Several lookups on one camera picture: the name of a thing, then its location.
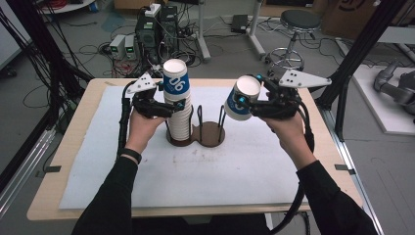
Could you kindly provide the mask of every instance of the paper cup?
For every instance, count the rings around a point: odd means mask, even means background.
[[[190,94],[190,82],[186,64],[182,60],[171,59],[162,68],[164,97],[171,100],[187,97]]]
[[[238,78],[235,85],[225,101],[224,109],[226,115],[235,120],[247,120],[252,114],[250,109],[240,107],[235,100],[235,93],[243,94],[250,100],[257,100],[260,91],[259,81],[249,75],[244,75]]]

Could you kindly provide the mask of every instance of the stacked paper cups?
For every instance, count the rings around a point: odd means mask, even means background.
[[[166,61],[162,68],[164,101],[167,104],[173,104],[176,101],[186,99],[184,110],[174,113],[167,120],[171,138],[177,141],[187,140],[190,138],[193,129],[192,123],[190,123],[192,102],[186,64],[182,60],[171,59]]]

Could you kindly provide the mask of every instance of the metal pole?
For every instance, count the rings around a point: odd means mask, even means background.
[[[258,39],[256,38],[255,31],[256,31],[256,24],[258,22],[259,11],[260,11],[260,6],[262,5],[262,1],[263,0],[256,0],[255,5],[254,5],[254,15],[253,15],[253,21],[251,22],[251,28],[247,28],[248,39],[253,44],[256,52],[259,55],[260,60],[262,60],[262,57],[265,56],[265,50],[263,50]]]

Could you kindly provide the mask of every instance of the table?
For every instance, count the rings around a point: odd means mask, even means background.
[[[30,220],[75,219],[79,218],[82,210],[59,210],[59,203],[66,189],[69,172],[74,158],[82,144],[83,136],[91,118],[100,103],[101,96],[107,86],[124,86],[131,79],[96,78],[90,81],[84,96],[72,118],[69,128],[51,165],[61,165],[59,172],[47,173],[40,185],[36,196],[27,212]],[[231,88],[235,79],[192,79],[193,86],[212,86]],[[317,107],[308,90],[300,90],[300,95],[307,105],[311,126],[314,130],[316,148],[315,155],[326,167],[332,177],[338,182],[344,192],[349,194],[359,205],[362,200],[349,176],[347,170],[336,170],[335,165],[344,165],[336,145],[320,116]],[[250,205],[250,206],[220,206],[220,207],[181,207],[181,208],[149,208],[133,209],[132,216],[170,216],[170,215],[201,215],[227,213],[257,213],[284,212],[290,205]],[[308,205],[300,207],[309,210]]]
[[[265,51],[263,50],[255,35],[256,24],[259,18],[260,6],[262,4],[262,1],[263,0],[255,0],[253,21],[251,22],[251,27],[247,28],[248,39],[253,44],[256,52],[258,53],[259,60],[262,60],[262,57],[265,56]],[[208,51],[208,47],[204,38],[205,2],[206,0],[199,0],[199,31],[196,32],[196,37],[198,39],[198,44],[199,48],[201,49],[202,56],[204,57],[204,62],[208,62],[210,61],[210,53]]]

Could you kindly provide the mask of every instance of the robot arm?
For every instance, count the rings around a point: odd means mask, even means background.
[[[375,77],[373,88],[391,96],[395,102],[404,107],[407,113],[415,115],[415,71],[404,73],[396,87],[388,82],[393,77],[397,66],[398,61],[394,61],[387,68],[381,70]]]

